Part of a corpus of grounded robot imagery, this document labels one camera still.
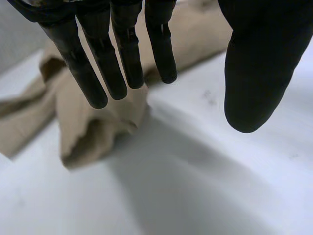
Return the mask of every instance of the tan fabric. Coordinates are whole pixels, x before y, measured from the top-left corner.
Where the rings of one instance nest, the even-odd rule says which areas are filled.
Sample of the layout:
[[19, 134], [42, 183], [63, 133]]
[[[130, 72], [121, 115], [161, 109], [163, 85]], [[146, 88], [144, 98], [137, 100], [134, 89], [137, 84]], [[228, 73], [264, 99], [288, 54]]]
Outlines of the tan fabric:
[[[200, 12], [183, 4], [176, 7], [170, 28], [179, 71], [226, 49], [231, 34], [219, 9]], [[148, 83], [159, 80], [143, 13], [136, 32], [145, 79]], [[101, 77], [82, 32], [80, 37]], [[117, 50], [115, 40], [112, 42]], [[0, 101], [0, 152], [4, 155], [15, 155], [55, 114], [61, 130], [61, 160], [70, 168], [99, 159], [111, 150], [116, 135], [131, 134], [140, 126], [146, 108], [146, 86], [128, 89], [127, 97], [120, 101], [109, 97], [107, 107], [96, 110], [87, 103], [52, 42], [45, 48], [40, 70], [42, 76], [21, 96]]]

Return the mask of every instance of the crumpled cloth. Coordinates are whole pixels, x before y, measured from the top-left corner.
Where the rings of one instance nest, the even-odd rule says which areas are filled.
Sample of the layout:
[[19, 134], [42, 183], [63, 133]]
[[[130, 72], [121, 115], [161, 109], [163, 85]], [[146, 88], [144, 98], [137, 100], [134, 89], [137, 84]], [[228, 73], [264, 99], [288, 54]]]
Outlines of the crumpled cloth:
[[[203, 12], [187, 4], [178, 4], [169, 26], [178, 71], [225, 50], [231, 36], [231, 28], [220, 9]], [[152, 84], [160, 77], [143, 11], [138, 17], [136, 33], [144, 77], [147, 84]], [[117, 51], [112, 29], [110, 37]], [[109, 94], [81, 30], [80, 38], [93, 69]], [[108, 105], [96, 110], [89, 106], [52, 42], [48, 42], [39, 66], [41, 76], [20, 96], [0, 101], [0, 152], [5, 156], [17, 154], [55, 116], [61, 133], [60, 157], [67, 168], [83, 166], [103, 157], [112, 149], [117, 135], [132, 134], [140, 126], [146, 110], [146, 85], [138, 90], [128, 88], [128, 95], [123, 100], [108, 96]]]

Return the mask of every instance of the white surface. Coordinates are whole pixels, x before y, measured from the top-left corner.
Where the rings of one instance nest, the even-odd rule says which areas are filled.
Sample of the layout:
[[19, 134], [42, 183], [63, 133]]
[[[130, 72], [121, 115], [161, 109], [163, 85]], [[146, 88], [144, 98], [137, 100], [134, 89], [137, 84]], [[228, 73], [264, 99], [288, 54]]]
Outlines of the white surface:
[[[0, 98], [38, 74], [40, 53], [0, 78]], [[224, 55], [151, 91], [151, 117], [106, 159], [69, 172], [53, 121], [0, 157], [0, 234], [312, 234], [313, 44], [259, 131], [226, 122]]]

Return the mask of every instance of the gray wall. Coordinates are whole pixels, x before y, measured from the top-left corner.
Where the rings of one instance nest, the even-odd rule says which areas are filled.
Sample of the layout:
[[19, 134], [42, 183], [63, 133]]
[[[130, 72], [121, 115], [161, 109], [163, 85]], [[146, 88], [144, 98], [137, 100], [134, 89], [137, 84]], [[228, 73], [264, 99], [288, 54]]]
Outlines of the gray wall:
[[0, 73], [43, 47], [47, 36], [36, 23], [0, 0]]

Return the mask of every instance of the robotic hand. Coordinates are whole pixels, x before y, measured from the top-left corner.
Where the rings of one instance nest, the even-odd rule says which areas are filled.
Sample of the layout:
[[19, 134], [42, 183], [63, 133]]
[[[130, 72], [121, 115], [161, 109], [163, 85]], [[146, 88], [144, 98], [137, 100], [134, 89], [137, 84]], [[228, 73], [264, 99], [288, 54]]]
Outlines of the robotic hand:
[[[111, 96], [122, 99], [127, 89], [108, 37], [111, 12], [127, 82], [133, 89], [142, 86], [134, 29], [142, 0], [8, 1], [27, 19], [40, 24], [94, 108], [105, 107], [107, 96], [80, 44], [75, 15]], [[165, 83], [177, 77], [167, 24], [175, 3], [145, 0], [146, 26]], [[219, 5], [233, 28], [225, 62], [225, 115], [236, 130], [250, 133], [262, 126], [280, 103], [312, 38], [313, 0], [219, 0]]]
[[[104, 108], [108, 98], [82, 48], [75, 16], [113, 99], [123, 99], [127, 87], [109, 37], [110, 17], [128, 85], [143, 86], [135, 32], [142, 0], [9, 0], [28, 20], [38, 22], [54, 42], [90, 105]], [[146, 0], [145, 18], [162, 80], [172, 83], [176, 65], [168, 22], [176, 0]]]

